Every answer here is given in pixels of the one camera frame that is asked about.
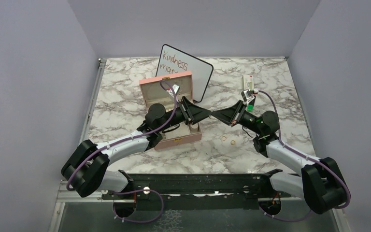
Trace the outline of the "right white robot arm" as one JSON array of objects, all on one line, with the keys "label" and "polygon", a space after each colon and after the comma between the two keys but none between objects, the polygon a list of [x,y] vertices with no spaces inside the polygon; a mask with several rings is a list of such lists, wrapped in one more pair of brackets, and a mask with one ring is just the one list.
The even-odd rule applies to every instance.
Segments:
[{"label": "right white robot arm", "polygon": [[253,143],[258,153],[294,171],[294,174],[277,172],[261,181],[259,190],[264,196],[270,197],[278,191],[288,193],[305,200],[317,214],[350,203],[350,191],[336,161],[302,153],[284,143],[278,135],[280,124],[276,112],[255,116],[238,101],[232,107],[213,111],[212,116],[231,127],[239,124],[254,132]]}]

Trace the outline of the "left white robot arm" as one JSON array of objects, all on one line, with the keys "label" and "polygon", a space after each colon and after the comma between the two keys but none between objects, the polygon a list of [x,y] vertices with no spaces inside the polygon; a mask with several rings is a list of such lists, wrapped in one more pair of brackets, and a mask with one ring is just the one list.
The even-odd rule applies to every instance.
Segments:
[{"label": "left white robot arm", "polygon": [[152,104],[142,124],[131,134],[99,144],[89,139],[82,141],[61,169],[67,179],[66,189],[76,191],[82,198],[101,190],[115,192],[123,199],[129,197],[133,186],[128,175],[107,168],[129,155],[154,148],[163,139],[164,130],[181,123],[197,124],[211,113],[186,97],[170,111],[161,103]]}]

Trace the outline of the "pink jewelry box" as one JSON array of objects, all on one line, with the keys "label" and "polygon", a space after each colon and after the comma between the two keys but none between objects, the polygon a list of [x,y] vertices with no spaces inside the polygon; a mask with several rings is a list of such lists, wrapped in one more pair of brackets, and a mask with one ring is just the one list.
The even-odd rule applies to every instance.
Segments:
[{"label": "pink jewelry box", "polygon": [[[174,84],[180,86],[178,95],[171,96],[167,89]],[[145,116],[146,124],[152,129],[158,128],[165,123],[175,110],[178,101],[187,97],[193,103],[193,82],[191,72],[180,72],[162,75],[139,81],[145,106],[148,110]],[[173,125],[171,121],[161,129],[161,141],[154,147],[161,150],[177,145],[197,142],[202,139],[202,131],[199,123],[186,125],[184,122]]]}]

